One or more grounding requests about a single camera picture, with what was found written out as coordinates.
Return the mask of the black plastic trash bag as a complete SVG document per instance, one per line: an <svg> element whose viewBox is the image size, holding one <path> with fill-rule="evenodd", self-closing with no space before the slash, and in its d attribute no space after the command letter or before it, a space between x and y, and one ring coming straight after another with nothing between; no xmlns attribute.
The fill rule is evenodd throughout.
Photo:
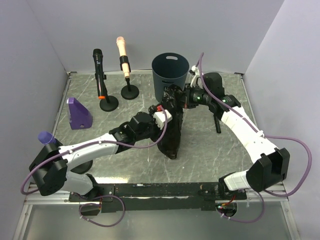
<svg viewBox="0 0 320 240"><path fill-rule="evenodd" d="M183 90L174 84L164 88L160 105L172 116L167 124L165 134L161 141L157 144L158 149L166 157L175 160L181 143L183 108L181 106L181 98Z"/></svg>

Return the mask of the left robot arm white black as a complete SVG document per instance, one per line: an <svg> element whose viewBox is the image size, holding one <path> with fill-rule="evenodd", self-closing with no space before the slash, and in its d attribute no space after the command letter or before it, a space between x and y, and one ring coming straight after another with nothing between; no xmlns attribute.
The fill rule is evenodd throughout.
<svg viewBox="0 0 320 240"><path fill-rule="evenodd" d="M137 148L136 142L151 139L158 144L173 119L168 110L153 114L138 112L135 116L100 137L73 145L59 141L43 146L29 166L37 190L42 196L57 191L76 192L87 201L95 200L99 188L90 174L75 173L73 169L103 156L110 156Z"/></svg>

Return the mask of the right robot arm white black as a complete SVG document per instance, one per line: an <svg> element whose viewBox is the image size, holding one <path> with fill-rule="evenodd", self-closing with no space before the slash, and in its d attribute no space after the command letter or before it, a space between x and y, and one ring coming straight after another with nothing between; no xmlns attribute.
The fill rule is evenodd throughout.
<svg viewBox="0 0 320 240"><path fill-rule="evenodd" d="M261 192L287 178L290 153L278 148L265 138L249 119L241 103L231 94L225 94L222 77L217 72L200 75L191 70L190 83L185 84L182 103L192 109L207 106L215 124L224 123L244 146L252 166L248 170L229 173L219 179L218 193L230 199L237 190L252 189Z"/></svg>

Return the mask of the dark blue trash bin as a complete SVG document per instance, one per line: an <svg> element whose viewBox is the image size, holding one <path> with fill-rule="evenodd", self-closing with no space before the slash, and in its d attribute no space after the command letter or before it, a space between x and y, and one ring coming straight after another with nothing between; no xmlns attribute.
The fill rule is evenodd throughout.
<svg viewBox="0 0 320 240"><path fill-rule="evenodd" d="M155 99L159 103L162 101L165 87L176 85L184 89L190 69L184 56L173 52L162 53L153 59L151 68Z"/></svg>

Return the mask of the black bar on table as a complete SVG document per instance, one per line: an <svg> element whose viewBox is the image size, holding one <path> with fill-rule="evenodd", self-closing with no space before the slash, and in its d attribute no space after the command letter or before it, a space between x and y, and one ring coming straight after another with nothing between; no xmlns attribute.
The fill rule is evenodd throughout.
<svg viewBox="0 0 320 240"><path fill-rule="evenodd" d="M222 132L221 126L220 126L220 120L218 119L218 117L215 114L213 115L213 119L214 119L216 133L220 134Z"/></svg>

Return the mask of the black stand of pink microphone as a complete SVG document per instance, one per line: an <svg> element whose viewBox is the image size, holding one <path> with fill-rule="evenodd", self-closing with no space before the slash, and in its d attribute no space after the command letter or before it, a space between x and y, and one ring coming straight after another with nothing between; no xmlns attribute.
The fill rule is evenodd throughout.
<svg viewBox="0 0 320 240"><path fill-rule="evenodd" d="M126 100L133 100L138 97L139 89L130 83L130 77L124 78L126 81L126 86L121 89L121 96Z"/></svg>

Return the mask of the purple wedge shaped box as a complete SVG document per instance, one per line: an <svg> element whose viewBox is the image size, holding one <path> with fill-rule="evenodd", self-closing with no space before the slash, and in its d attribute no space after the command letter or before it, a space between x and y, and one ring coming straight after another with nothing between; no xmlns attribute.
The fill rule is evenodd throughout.
<svg viewBox="0 0 320 240"><path fill-rule="evenodd" d="M93 116L89 110L75 97L66 100L68 109L68 121L72 130L89 129L93 125Z"/></svg>

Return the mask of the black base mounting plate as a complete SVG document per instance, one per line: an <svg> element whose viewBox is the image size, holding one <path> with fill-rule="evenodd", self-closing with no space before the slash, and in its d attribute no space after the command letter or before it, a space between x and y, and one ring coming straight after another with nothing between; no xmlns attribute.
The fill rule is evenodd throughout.
<svg viewBox="0 0 320 240"><path fill-rule="evenodd" d="M96 193L97 199L71 193L68 200L71 203L97 203L102 213L115 213L123 207L113 196L123 201L126 211L215 211L217 203L247 199L245 190L225 192L218 182L99 183Z"/></svg>

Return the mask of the pink beige microphone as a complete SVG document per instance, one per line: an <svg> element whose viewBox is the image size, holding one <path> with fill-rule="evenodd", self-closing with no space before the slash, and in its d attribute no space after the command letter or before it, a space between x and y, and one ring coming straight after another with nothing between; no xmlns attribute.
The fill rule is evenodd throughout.
<svg viewBox="0 0 320 240"><path fill-rule="evenodd" d="M126 41L124 37L119 36L116 39L116 45L118 47L119 51L119 60L120 60L120 69L123 71L124 77L126 79L130 78L130 63L129 63L129 58L127 56L127 51L126 51Z"/></svg>

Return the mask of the purple microphone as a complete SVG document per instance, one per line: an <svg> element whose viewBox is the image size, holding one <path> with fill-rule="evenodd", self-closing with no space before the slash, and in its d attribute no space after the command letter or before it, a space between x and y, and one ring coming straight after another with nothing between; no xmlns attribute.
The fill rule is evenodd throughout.
<svg viewBox="0 0 320 240"><path fill-rule="evenodd" d="M47 131L41 131L38 134L37 138L43 145L51 143L56 144L57 146L61 145L61 143L54 137L54 135Z"/></svg>

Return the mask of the aluminium front rail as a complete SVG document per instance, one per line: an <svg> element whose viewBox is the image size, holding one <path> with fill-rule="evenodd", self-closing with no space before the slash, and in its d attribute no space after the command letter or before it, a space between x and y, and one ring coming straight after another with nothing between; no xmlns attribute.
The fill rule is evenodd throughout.
<svg viewBox="0 0 320 240"><path fill-rule="evenodd" d="M232 201L232 203L253 203L253 202L259 202L261 198L259 195L254 192L253 190L247 189L245 191L246 193L246 199L240 199L239 197L236 197L235 200ZM265 191L260 192L261 196L263 197L265 202L287 202L289 199L287 197L276 197L271 194L268 194ZM175 199L181 199L181 200L190 200L190 196L152 196L152 197L120 197L123 199L123 202L125 200L175 200ZM41 196L39 192L32 193L30 195L27 195L24 199L24 205L63 205L63 204L77 204L77 203L86 203L88 201L85 201L84 199L81 199L78 196L74 196L74 194L70 194L67 191L59 190L57 193L54 193L49 196Z"/></svg>

